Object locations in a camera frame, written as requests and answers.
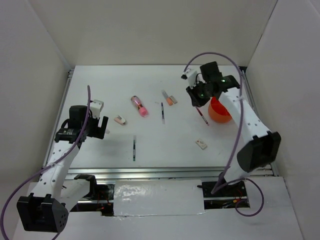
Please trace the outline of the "red gel pen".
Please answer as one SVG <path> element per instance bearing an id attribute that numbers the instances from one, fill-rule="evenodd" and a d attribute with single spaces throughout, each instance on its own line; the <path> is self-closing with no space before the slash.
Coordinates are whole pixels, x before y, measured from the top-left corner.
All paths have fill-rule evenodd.
<path id="1" fill-rule="evenodd" d="M 197 112 L 199 113 L 199 115 L 201 116 L 201 118 L 203 119 L 203 121 L 205 122 L 205 124 L 206 124 L 207 126 L 209 126 L 210 124 L 209 124 L 209 122 L 206 120 L 206 118 L 205 118 L 205 116 L 203 115 L 203 113 L 201 112 L 201 110 L 200 110 L 198 107 L 195 107 L 195 108 L 196 108 Z"/>

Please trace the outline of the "blue gel pen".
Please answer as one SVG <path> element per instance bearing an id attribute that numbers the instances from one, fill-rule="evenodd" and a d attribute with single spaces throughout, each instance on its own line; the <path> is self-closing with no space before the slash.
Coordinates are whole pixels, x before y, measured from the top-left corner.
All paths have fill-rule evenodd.
<path id="1" fill-rule="evenodd" d="M 165 113 L 164 113 L 164 104 L 163 104 L 163 102 L 160 103 L 160 106 L 161 106 L 161 121 L 162 121 L 162 124 L 165 124 Z"/>

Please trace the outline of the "green gel pen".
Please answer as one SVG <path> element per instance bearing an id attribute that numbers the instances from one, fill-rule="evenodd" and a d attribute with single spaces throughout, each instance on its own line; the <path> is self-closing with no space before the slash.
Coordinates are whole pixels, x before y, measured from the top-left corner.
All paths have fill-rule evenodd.
<path id="1" fill-rule="evenodd" d="M 133 136 L 133 147 L 132 147 L 132 159 L 135 162 L 136 161 L 136 144 L 137 144 L 137 136 Z"/>

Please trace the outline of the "pink glue bottle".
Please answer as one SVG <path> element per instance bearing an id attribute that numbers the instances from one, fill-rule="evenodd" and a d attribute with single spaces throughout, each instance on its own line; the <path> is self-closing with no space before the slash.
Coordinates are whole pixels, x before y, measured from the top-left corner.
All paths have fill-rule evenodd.
<path id="1" fill-rule="evenodd" d="M 131 103 L 133 106 L 137 109 L 138 113 L 142 117 L 146 117 L 149 113 L 146 107 L 143 105 L 142 101 L 140 98 L 136 95 L 132 96 L 130 99 Z"/>

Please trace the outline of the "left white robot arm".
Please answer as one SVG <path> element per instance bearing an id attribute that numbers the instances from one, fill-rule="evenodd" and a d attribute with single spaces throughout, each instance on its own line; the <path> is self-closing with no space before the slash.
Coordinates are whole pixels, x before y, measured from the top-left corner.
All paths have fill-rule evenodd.
<path id="1" fill-rule="evenodd" d="M 78 200 L 97 197 L 94 175 L 78 174 L 69 184 L 65 179 L 86 138 L 104 138 L 108 117 L 100 116 L 103 107 L 102 101 L 92 100 L 89 106 L 69 108 L 69 118 L 55 134 L 48 169 L 29 196 L 21 196 L 16 204 L 25 231 L 61 233 Z"/>

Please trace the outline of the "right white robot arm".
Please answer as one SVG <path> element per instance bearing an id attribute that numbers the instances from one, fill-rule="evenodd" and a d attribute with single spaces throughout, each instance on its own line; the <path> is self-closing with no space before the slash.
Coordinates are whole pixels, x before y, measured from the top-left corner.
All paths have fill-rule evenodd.
<path id="1" fill-rule="evenodd" d="M 192 106 L 199 108 L 216 99 L 238 127 L 236 140 L 242 139 L 244 146 L 232 149 L 226 169 L 218 177 L 220 194 L 230 196 L 241 178 L 275 161 L 281 136 L 263 124 L 243 98 L 241 84 L 232 75 L 222 75 L 215 61 L 201 65 L 200 71 L 187 68 L 181 78 L 188 81 L 186 92 Z"/>

